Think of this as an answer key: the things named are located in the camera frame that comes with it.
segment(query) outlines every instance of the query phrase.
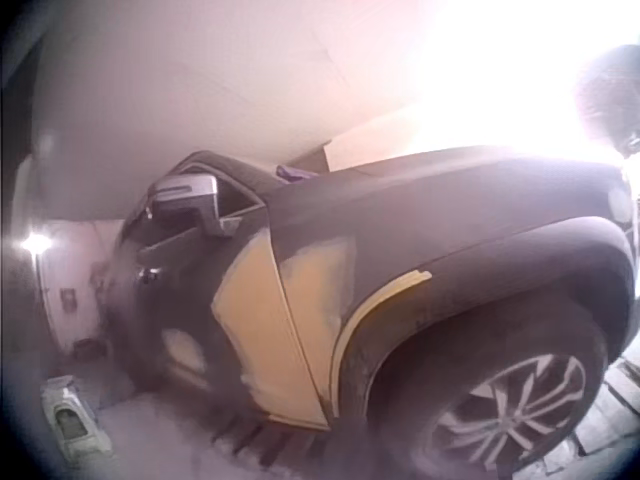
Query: garage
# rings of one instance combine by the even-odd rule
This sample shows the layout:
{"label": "garage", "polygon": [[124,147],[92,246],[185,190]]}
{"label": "garage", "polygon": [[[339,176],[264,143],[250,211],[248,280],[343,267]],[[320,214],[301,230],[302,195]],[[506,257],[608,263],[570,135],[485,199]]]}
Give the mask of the garage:
{"label": "garage", "polygon": [[[25,6],[2,79],[11,428],[42,445],[41,465],[66,471],[79,452],[75,472],[97,478],[479,478],[449,465],[451,445],[476,440],[442,440],[446,460],[416,466],[407,452],[419,448],[401,442],[422,434],[388,413],[425,395],[424,423],[461,431],[447,415],[457,422],[466,400],[444,397],[467,382],[499,414],[498,433],[471,454],[487,478],[599,478],[631,458],[638,108],[624,97],[603,110],[622,87],[578,102],[587,148],[574,93],[581,69],[616,47],[630,60],[613,74],[596,63],[604,77],[587,75],[584,91],[637,88],[627,65],[640,12],[580,6],[574,21],[576,8]],[[534,328],[534,312],[546,323]],[[591,326],[549,323],[565,316]],[[494,330],[467,332],[482,318],[498,319]],[[433,340],[440,331],[450,340]],[[469,338],[508,354],[478,349],[456,370],[451,352],[475,351]],[[422,349],[435,363],[414,372]],[[505,379],[529,370],[569,389],[549,387],[537,405],[562,393],[580,413],[553,428],[524,418],[536,395],[527,382],[522,405],[501,403]],[[450,388],[443,372],[457,379]],[[419,390],[427,375],[437,388]],[[387,398],[396,390],[413,393]],[[454,410],[438,410],[440,397]],[[519,422],[549,439],[513,433]],[[373,423],[404,446],[374,441]]]}

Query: ceiling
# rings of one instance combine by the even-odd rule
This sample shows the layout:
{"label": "ceiling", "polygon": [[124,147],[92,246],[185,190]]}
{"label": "ceiling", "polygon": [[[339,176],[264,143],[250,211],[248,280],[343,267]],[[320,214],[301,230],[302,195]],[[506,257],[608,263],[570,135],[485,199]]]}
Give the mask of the ceiling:
{"label": "ceiling", "polygon": [[68,2],[36,95],[47,215],[124,216],[194,150],[269,168],[412,102],[437,5]]}
{"label": "ceiling", "polygon": [[548,72],[605,30],[637,35],[637,0],[561,3],[61,1],[34,100],[44,215],[123,218],[195,150],[272,168],[418,101],[432,138],[464,119],[479,131],[487,112],[522,130],[514,111],[548,117],[531,95]]}

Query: car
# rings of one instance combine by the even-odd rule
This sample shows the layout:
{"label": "car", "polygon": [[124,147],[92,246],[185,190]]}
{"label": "car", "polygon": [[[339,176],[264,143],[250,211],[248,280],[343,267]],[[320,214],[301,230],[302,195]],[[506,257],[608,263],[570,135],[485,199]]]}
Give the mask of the car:
{"label": "car", "polygon": [[203,151],[125,221],[104,314],[141,389],[356,422],[418,474],[482,478],[584,416],[637,331],[637,261],[606,161],[463,147],[287,183]]}

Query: fender flare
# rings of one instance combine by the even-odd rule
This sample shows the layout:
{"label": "fender flare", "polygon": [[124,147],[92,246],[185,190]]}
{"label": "fender flare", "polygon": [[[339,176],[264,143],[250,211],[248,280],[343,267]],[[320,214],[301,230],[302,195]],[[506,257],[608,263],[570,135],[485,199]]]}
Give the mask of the fender flare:
{"label": "fender flare", "polygon": [[610,360],[620,354],[636,328],[629,321],[635,278],[631,246],[619,226],[601,217],[546,225],[456,252],[416,270],[372,294],[345,323],[332,357],[334,417],[366,416],[376,373],[412,335],[475,307],[565,279],[580,279],[591,290],[598,285],[615,296],[619,307],[615,312],[610,305],[594,311]]}

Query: bright light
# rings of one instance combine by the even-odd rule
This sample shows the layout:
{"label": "bright light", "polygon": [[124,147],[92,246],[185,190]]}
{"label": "bright light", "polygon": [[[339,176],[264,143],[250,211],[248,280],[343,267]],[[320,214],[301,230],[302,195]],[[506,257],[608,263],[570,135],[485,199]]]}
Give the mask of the bright light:
{"label": "bright light", "polygon": [[49,237],[32,233],[24,242],[20,244],[22,248],[29,251],[31,255],[40,255],[51,248],[52,242]]}
{"label": "bright light", "polygon": [[411,153],[586,141],[572,87],[586,62],[636,43],[637,0],[453,0],[425,29],[422,129]]}

